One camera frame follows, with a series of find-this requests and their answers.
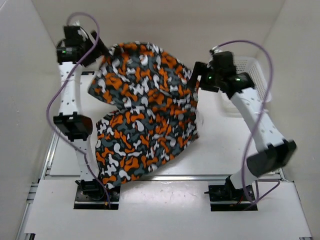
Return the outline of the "orange camouflage shorts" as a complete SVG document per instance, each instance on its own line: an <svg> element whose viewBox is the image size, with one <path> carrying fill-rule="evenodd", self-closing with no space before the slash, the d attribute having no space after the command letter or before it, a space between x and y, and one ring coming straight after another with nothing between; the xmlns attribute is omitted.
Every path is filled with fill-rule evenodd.
<svg viewBox="0 0 320 240"><path fill-rule="evenodd" d="M97 123L95 157L114 189L169 163L198 137L198 88L192 70L150 42L111 46L88 93L115 106Z"/></svg>

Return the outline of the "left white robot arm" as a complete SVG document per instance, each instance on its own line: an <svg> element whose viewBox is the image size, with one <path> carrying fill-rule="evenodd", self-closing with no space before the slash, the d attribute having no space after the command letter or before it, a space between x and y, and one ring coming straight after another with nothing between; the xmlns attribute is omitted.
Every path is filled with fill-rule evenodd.
<svg viewBox="0 0 320 240"><path fill-rule="evenodd" d="M83 67L92 64L100 52L81 26L66 25L63 30L64 39L56 47L62 90L53 123L74 149L80 171L80 179L76 181L79 190L97 201L106 194L91 149L93 121L82 109L81 75Z"/></svg>

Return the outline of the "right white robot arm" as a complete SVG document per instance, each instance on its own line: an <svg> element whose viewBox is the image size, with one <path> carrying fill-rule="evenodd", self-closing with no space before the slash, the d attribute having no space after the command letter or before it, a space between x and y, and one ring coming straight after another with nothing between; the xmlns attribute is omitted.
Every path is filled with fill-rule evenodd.
<svg viewBox="0 0 320 240"><path fill-rule="evenodd" d="M249 140L254 141L257 150L251 156L244 153L241 169L228 176L222 188L210 191L218 201L231 201L248 196L251 183L286 166L297 145L285 139L265 113L253 79L245 71L237 72L233 53L212 51L211 56L209 63L195 62L188 86L225 93L245 121Z"/></svg>

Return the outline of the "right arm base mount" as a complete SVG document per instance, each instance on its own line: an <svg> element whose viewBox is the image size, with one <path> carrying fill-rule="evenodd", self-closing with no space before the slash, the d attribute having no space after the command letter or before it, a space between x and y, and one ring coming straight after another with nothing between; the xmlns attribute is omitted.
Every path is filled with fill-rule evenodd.
<svg viewBox="0 0 320 240"><path fill-rule="evenodd" d="M228 192L225 185L209 185L204 194L209 196L212 212L258 211L258 207L252 206L242 189Z"/></svg>

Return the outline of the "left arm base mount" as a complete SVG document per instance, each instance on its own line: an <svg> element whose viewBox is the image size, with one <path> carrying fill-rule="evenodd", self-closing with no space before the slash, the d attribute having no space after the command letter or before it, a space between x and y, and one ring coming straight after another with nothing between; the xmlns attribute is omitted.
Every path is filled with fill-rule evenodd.
<svg viewBox="0 0 320 240"><path fill-rule="evenodd" d="M121 187L108 190L109 200L103 187L96 180L85 182L76 180L77 189L73 208L75 210L118 210Z"/></svg>

